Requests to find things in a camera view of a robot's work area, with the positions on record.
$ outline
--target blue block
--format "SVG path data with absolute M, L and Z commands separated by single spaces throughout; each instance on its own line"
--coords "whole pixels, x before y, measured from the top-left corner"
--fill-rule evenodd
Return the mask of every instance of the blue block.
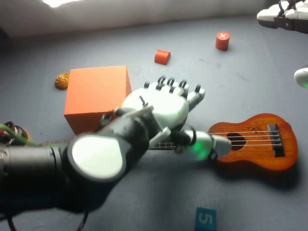
M 216 231 L 216 210 L 198 207 L 195 231 Z

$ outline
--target gray table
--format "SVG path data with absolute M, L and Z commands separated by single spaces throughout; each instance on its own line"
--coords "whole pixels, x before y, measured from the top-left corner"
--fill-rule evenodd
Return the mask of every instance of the gray table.
M 221 30 L 231 34 L 227 52 L 215 48 Z M 84 230 L 192 231 L 201 206 L 217 211 L 219 231 L 306 231 L 308 89 L 296 85 L 293 74 L 307 64 L 307 41 L 305 34 L 261 27 L 254 17 L 23 39 L 0 55 L 0 121 L 13 120 L 36 141 L 72 137 L 63 116 L 65 91 L 54 88 L 55 77 L 72 68 L 127 65 L 133 90 L 161 75 L 186 79 L 192 89 L 201 84 L 206 97 L 188 123 L 208 130 L 221 121 L 277 114 L 296 134 L 296 170 L 280 180 L 234 176 L 173 153 L 149 152 L 91 213 Z M 167 66 L 154 63 L 157 49 L 171 51 Z M 72 231 L 80 220 L 59 210 L 14 219 L 19 231 Z

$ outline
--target robotic hand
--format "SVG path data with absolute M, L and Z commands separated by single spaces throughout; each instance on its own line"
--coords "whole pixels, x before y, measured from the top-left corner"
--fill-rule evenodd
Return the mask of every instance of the robotic hand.
M 0 148 L 0 214 L 58 207 L 75 213 L 99 208 L 113 187 L 148 149 L 161 142 L 204 147 L 223 156 L 231 142 L 203 131 L 183 130 L 188 113 L 205 96 L 198 85 L 188 94 L 185 81 L 159 78 L 133 91 L 95 133 L 58 147 Z

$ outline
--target green cable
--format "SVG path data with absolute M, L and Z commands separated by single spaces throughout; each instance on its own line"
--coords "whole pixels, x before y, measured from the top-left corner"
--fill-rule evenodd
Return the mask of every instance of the green cable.
M 29 145 L 29 146 L 40 146 L 39 143 L 34 142 L 34 141 L 30 141 L 18 134 L 15 133 L 15 131 L 13 131 L 12 129 L 10 129 L 8 126 L 4 125 L 4 124 L 0 124 L 0 129 L 1 130 L 5 130 L 10 136 L 12 136 L 14 139 L 19 140 L 20 142 L 22 142 L 24 145 Z

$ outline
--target small guitar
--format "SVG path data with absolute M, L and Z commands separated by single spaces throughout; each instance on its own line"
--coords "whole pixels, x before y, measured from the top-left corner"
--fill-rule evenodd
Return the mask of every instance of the small guitar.
M 232 149 L 218 164 L 254 163 L 272 171 L 289 169 L 297 159 L 297 141 L 289 123 L 263 113 L 242 123 L 217 123 L 209 133 L 228 137 Z

